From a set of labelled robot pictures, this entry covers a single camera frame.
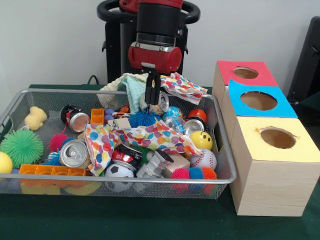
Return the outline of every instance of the yellow smiley face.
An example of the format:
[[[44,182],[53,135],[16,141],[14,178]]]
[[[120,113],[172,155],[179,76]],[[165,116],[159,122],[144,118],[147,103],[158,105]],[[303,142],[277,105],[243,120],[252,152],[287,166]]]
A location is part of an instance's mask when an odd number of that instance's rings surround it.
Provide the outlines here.
[[[190,139],[198,149],[211,150],[213,146],[212,137],[205,131],[195,131],[190,135]]]

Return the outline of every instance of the crumpled paper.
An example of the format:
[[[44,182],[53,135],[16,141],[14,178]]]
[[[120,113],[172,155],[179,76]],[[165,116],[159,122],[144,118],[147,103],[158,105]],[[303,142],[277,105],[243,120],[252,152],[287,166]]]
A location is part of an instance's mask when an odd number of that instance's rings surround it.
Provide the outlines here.
[[[170,76],[161,76],[161,87],[169,94],[190,103],[199,105],[203,94],[207,93],[207,89],[198,86],[179,73],[171,73]]]
[[[109,165],[114,149],[120,141],[151,150],[160,149],[167,154],[187,153],[198,156],[202,154],[188,136],[174,131],[159,121],[148,127],[125,129],[110,125],[87,124],[84,139],[91,159],[88,169],[95,176],[99,176]]]

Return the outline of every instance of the white toy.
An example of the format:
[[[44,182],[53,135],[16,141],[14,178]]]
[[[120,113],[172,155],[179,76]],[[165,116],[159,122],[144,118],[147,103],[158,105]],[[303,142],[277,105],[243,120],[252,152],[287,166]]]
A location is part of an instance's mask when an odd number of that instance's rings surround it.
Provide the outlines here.
[[[214,153],[205,148],[202,148],[201,152],[202,152],[201,156],[193,155],[190,158],[190,167],[191,168],[207,167],[215,170],[217,166],[217,159]]]
[[[24,119],[24,124],[29,127],[30,130],[35,131],[43,126],[43,122],[47,120],[45,111],[37,106],[30,108],[30,113]]]
[[[133,178],[134,172],[126,168],[125,166],[112,164],[106,169],[105,176],[111,178]],[[121,193],[123,191],[126,191],[131,188],[132,184],[132,182],[105,182],[106,187],[114,193]]]

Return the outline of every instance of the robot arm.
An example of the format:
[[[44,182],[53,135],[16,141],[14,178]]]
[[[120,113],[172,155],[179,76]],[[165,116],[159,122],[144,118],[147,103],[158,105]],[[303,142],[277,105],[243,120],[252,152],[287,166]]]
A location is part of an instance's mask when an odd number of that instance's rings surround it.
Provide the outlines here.
[[[161,74],[176,72],[182,61],[176,37],[185,24],[181,13],[183,0],[139,0],[136,41],[129,48],[130,64],[149,73],[145,102],[159,101]]]

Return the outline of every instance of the purple ball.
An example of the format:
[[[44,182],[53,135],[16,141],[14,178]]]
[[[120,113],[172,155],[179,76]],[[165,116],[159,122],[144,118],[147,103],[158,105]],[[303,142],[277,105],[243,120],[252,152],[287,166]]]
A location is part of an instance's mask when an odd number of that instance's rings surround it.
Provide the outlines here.
[[[106,110],[104,110],[104,114],[105,115],[111,115],[115,112],[115,110],[113,110],[112,108],[107,108]]]
[[[115,119],[115,118],[111,114],[107,114],[107,115],[104,116],[104,120],[106,122],[108,122],[109,120],[113,120],[113,119]]]

